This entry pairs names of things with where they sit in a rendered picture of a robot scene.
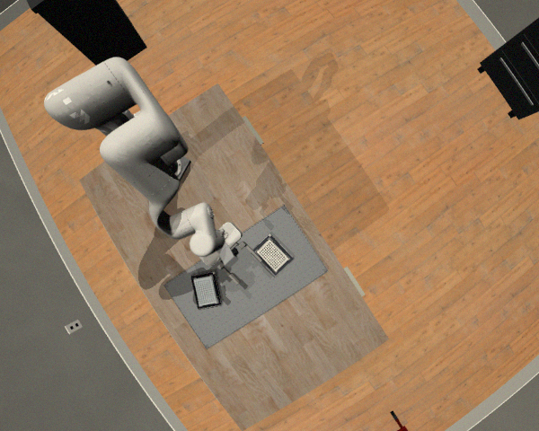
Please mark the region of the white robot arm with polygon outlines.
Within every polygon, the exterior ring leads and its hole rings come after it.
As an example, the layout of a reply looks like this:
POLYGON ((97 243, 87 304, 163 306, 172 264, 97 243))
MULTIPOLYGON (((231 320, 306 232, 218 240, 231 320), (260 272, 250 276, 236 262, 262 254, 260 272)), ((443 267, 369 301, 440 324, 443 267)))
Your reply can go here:
POLYGON ((96 128, 106 136, 100 146, 102 159, 149 200, 150 216, 160 231, 175 240, 193 234, 190 249, 199 257, 220 248, 217 253, 225 266, 231 268, 239 260, 238 250, 225 242, 225 230, 215 228, 208 203, 175 215, 163 211, 180 187, 179 159, 188 147, 127 60, 112 57, 74 77, 49 92, 44 107, 65 127, 96 128), (128 109, 136 104, 140 111, 132 114, 128 109))

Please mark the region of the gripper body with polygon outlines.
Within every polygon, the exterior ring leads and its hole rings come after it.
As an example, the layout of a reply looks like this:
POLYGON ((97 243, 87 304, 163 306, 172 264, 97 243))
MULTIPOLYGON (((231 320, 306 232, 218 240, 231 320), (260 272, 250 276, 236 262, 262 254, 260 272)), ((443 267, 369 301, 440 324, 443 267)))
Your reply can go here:
MULTIPOLYGON (((223 224, 218 230, 224 229, 225 242, 229 245, 230 249, 242 238, 243 233, 241 230, 232 222, 227 222, 223 224)), ((215 252, 206 257, 200 257, 200 259, 208 266, 212 266, 218 262, 220 255, 215 252)))

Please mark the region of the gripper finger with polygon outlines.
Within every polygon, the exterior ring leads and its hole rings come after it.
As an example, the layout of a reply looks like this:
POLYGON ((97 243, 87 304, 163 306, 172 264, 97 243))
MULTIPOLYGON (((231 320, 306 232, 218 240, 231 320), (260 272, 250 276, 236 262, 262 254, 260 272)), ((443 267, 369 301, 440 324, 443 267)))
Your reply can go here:
POLYGON ((261 263, 262 262, 262 259, 245 243, 245 242, 242 242, 240 245, 239 243, 236 243, 232 248, 235 248, 236 246, 238 246, 240 249, 242 249, 244 246, 252 253, 252 256, 259 262, 261 263))
POLYGON ((230 273, 225 267, 224 267, 224 263, 223 261, 221 260, 221 258, 218 260, 220 262, 220 264, 217 266, 219 269, 222 269, 237 285, 240 283, 240 280, 239 278, 234 274, 234 273, 230 273))

